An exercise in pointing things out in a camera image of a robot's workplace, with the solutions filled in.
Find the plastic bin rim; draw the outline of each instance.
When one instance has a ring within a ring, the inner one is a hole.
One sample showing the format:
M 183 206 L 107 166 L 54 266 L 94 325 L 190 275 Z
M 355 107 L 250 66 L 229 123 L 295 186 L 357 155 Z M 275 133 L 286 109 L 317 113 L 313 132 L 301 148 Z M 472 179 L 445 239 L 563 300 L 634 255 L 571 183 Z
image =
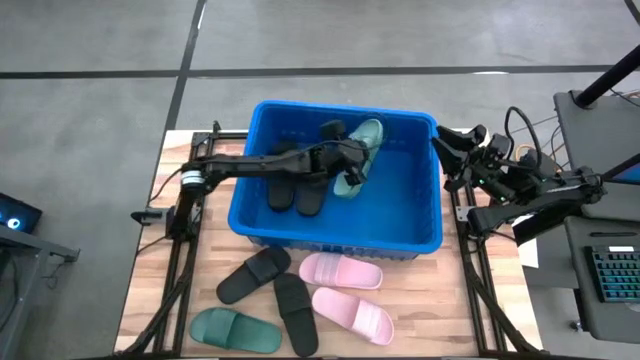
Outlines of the plastic bin rim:
M 351 105 L 331 105 L 331 104 L 323 104 L 323 103 L 310 103 L 310 102 L 302 102 L 302 101 L 285 101 L 285 100 L 264 100 L 259 103 L 254 109 L 252 122 L 254 120 L 260 121 L 261 117 L 259 116 L 264 108 L 267 106 L 305 106 L 316 109 L 340 109 L 340 110 L 348 110 L 354 112 L 372 112 L 372 113 L 381 113 L 381 114 L 394 114 L 394 115 L 405 115 L 412 117 L 422 117 L 426 118 L 429 124 L 429 130 L 433 136 L 437 136 L 436 130 L 436 121 L 435 119 L 424 112 L 416 112 L 416 111 L 408 111 L 408 110 L 394 110 L 394 109 L 382 109 L 382 108 L 370 108 L 370 107 L 359 107 L 359 106 L 351 106 Z M 245 144 L 245 154 L 248 151 L 250 146 L 253 146 L 255 142 L 256 132 L 249 132 L 249 136 L 247 137 L 247 141 Z M 438 189 L 440 190 L 440 167 L 439 161 L 437 160 L 437 156 L 435 157 L 435 161 L 432 161 L 432 174 L 433 174 L 433 183 L 438 185 Z M 244 178 L 239 178 L 236 183 L 236 189 L 244 189 L 245 188 Z M 228 215 L 228 223 L 231 230 L 235 233 L 251 236 L 251 237 L 261 237 L 261 238 L 279 238 L 288 241 L 304 241 L 311 243 L 319 243 L 319 244 L 328 244 L 328 245 L 337 245 L 343 247 L 354 247 L 354 248 L 376 248 L 380 251 L 384 250 L 399 250 L 399 251 L 407 251 L 407 252 L 424 252 L 424 253 L 432 253 L 436 251 L 442 245 L 443 235 L 442 235 L 442 206 L 440 201 L 440 196 L 432 196 L 432 206 L 434 211 L 434 228 L 433 233 L 435 235 L 431 241 L 422 244 L 403 244 L 403 243 L 392 243 L 393 247 L 389 247 L 390 243 L 381 242 L 381 241 L 369 241 L 366 243 L 358 244 L 358 245 L 345 245 L 344 243 L 339 243 L 335 240 L 342 238 L 335 238 L 331 240 L 327 239 L 317 239 L 313 236 L 309 236 L 308 233 L 299 233 L 295 231 L 287 231 L 287 230 L 268 230 L 268 229 L 257 229 L 249 226 L 245 226 L 240 224 L 237 221 L 237 213 L 239 205 L 239 197 L 241 196 L 239 191 L 234 191 L 232 200 L 231 200 L 231 208 Z

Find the pink slide sandal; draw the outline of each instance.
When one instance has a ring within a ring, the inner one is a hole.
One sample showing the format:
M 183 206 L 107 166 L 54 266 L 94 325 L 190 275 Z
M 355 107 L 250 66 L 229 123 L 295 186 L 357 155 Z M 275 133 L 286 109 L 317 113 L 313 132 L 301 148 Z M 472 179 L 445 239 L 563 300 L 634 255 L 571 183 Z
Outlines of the pink slide sandal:
M 382 270 L 379 267 L 340 254 L 307 256 L 300 264 L 299 275 L 312 285 L 373 290 L 382 284 Z
M 378 305 L 357 296 L 319 288 L 311 300 L 313 310 L 376 345 L 389 345 L 393 321 Z

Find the computer screen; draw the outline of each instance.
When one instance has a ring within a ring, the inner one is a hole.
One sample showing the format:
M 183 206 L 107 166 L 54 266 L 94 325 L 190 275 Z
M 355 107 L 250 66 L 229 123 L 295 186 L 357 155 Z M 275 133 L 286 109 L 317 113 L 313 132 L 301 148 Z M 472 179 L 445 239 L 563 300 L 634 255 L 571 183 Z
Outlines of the computer screen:
M 640 185 L 640 154 L 607 171 L 604 181 Z
M 0 226 L 31 234 L 42 211 L 0 193 Z

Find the white label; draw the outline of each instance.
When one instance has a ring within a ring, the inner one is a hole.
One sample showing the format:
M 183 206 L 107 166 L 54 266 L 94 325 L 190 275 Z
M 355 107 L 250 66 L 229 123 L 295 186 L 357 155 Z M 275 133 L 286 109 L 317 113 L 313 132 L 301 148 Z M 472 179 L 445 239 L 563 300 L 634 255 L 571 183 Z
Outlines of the white label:
M 633 246 L 609 246 L 609 251 L 612 252 L 632 252 Z

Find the blue plastic bin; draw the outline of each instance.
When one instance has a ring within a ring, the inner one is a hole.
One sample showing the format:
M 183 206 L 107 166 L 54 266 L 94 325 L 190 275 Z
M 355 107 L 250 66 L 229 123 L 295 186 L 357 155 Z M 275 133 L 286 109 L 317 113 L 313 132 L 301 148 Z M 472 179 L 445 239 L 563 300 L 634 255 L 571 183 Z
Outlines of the blue plastic bin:
M 340 119 L 350 133 L 377 118 L 385 131 L 368 174 L 353 199 L 333 195 L 333 182 L 320 213 L 295 209 L 277 213 L 267 204 L 264 178 L 238 179 L 229 225 L 260 245 L 279 245 L 392 259 L 413 259 L 442 244 L 438 160 L 430 139 L 435 120 L 424 113 L 300 102 L 264 101 L 251 120 L 246 155 L 267 154 L 280 141 L 305 147 L 322 141 L 320 125 Z

